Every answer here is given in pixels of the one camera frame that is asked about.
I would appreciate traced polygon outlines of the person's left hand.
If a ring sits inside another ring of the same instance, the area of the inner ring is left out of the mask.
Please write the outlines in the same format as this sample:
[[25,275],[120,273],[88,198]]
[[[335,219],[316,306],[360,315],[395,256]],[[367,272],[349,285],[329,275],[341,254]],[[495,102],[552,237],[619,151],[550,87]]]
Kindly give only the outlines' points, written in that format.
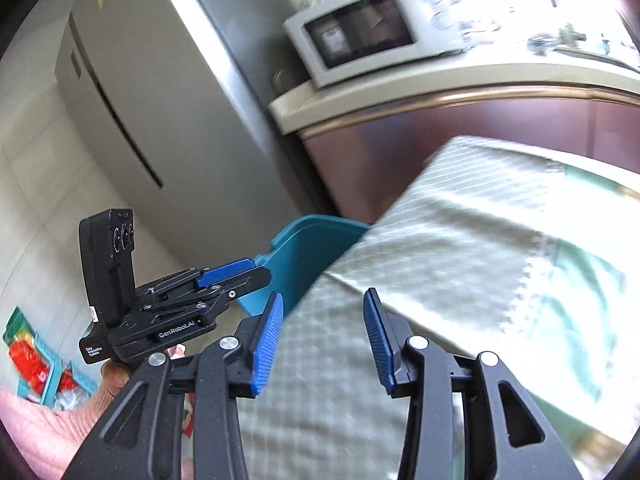
[[[186,346],[184,344],[177,344],[165,351],[165,353],[172,359],[181,359],[186,356]],[[106,403],[111,403],[116,396],[122,391],[129,382],[131,372],[122,363],[116,363],[112,360],[108,360],[101,367],[102,385],[100,387],[100,393],[106,395]]]

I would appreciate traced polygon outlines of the pink sleeve left forearm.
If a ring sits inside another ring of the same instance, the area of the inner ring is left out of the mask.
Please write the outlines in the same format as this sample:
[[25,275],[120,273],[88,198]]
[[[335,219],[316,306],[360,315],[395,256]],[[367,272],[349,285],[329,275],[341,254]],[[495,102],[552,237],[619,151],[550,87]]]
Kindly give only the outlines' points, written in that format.
[[80,408],[59,411],[1,390],[1,420],[26,463],[40,479],[61,479],[111,403],[98,392]]

